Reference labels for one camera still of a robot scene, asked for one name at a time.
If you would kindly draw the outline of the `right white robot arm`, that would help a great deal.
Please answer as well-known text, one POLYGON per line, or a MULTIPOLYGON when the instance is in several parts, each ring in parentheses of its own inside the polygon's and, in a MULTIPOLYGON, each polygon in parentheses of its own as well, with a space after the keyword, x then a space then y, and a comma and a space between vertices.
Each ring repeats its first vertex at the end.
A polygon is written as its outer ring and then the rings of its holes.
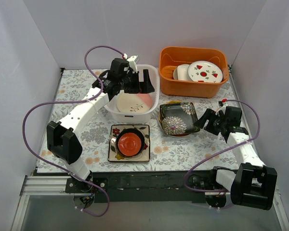
POLYGON ((269 210, 273 204, 277 171, 258 157, 246 128, 241 124, 242 111, 239 107, 222 106, 219 111, 207 109, 194 123, 197 128, 219 135, 233 147, 239 166, 236 172, 217 168, 216 175, 208 179, 213 191, 223 187, 230 192, 233 204, 269 210))

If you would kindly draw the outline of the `black square floral plate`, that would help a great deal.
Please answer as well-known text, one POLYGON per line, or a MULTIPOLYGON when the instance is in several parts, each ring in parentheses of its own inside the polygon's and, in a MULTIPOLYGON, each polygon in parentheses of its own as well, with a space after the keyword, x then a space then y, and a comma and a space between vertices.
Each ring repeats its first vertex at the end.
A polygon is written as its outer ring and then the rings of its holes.
POLYGON ((194 126, 198 117, 192 102, 162 104, 159 112, 163 130, 169 135, 191 134, 200 131, 200 128, 194 126))

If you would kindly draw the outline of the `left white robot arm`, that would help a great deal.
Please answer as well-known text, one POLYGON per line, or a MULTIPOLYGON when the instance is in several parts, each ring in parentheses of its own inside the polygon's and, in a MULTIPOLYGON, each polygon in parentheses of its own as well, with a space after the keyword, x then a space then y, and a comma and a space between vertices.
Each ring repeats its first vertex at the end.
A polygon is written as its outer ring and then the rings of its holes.
MULTIPOLYGON (((157 69, 148 64, 141 64, 138 70, 143 72, 144 81, 148 80, 154 88, 151 92, 155 100, 154 105, 148 112, 134 115, 113 113, 113 118, 117 122, 135 124, 148 122, 157 106, 160 87, 157 69)), ((101 108, 113 103, 118 95, 123 93, 123 86, 119 84, 123 76, 107 77, 110 72, 111 69, 102 72, 80 104, 58 122, 49 122, 46 129, 48 150, 63 161, 68 173, 77 179, 77 188, 84 193, 92 189, 93 181, 88 177, 90 171, 81 157, 82 146, 78 136, 101 108)))

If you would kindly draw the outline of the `pink and cream round plate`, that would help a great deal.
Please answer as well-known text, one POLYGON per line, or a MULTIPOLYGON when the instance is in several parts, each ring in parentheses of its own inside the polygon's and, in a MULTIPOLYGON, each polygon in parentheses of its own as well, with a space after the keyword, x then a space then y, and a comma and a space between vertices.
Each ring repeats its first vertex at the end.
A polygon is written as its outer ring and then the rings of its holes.
POLYGON ((150 110, 152 103, 149 94, 122 93, 117 98, 117 108, 122 113, 144 113, 150 110))

